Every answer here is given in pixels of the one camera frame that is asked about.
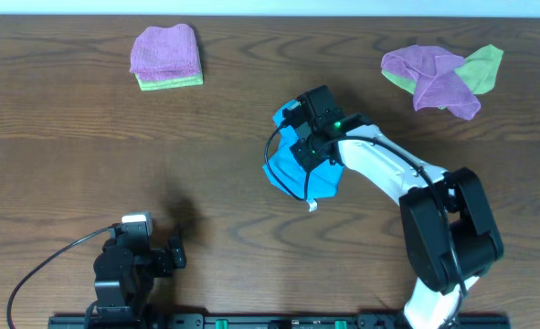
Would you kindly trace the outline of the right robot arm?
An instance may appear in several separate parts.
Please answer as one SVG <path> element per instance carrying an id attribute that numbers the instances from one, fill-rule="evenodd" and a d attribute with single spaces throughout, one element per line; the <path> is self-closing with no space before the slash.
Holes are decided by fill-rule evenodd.
<path id="1" fill-rule="evenodd" d="M 503 241 L 482 187 L 470 169 L 450 172 L 409 153 L 368 117 L 344 114 L 328 87 L 301 94 L 280 111 L 295 134 L 293 157 L 306 174 L 341 165 L 363 175 L 400 208 L 414 291 L 394 321 L 362 328 L 507 328 L 504 316 L 462 315 L 469 289 L 503 256 Z"/>

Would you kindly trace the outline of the blue microfiber cloth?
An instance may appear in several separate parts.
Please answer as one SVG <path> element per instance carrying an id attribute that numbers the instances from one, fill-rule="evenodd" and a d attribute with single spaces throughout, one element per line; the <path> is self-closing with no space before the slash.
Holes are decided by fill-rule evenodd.
<path id="1" fill-rule="evenodd" d="M 286 185 L 294 195 L 304 198 L 306 172 L 294 160 L 290 147 L 296 141 L 296 134 L 291 126 L 280 129 L 280 142 L 277 151 L 269 157 L 272 172 Z M 320 164 L 312 170 L 309 178 L 307 197 L 309 211 L 318 208 L 317 198 L 334 197 L 344 168 L 339 165 Z"/>

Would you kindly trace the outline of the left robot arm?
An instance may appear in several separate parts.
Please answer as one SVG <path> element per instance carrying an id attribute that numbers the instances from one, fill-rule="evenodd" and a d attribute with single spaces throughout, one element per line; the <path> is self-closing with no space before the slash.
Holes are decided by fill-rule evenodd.
<path id="1" fill-rule="evenodd" d="M 174 230 L 163 248 L 150 245 L 146 223 L 123 223 L 111 233 L 102 254 L 94 261 L 97 300 L 85 313 L 85 328 L 167 328 L 170 317 L 148 303 L 157 278 L 171 277 L 186 266 L 179 230 Z"/>

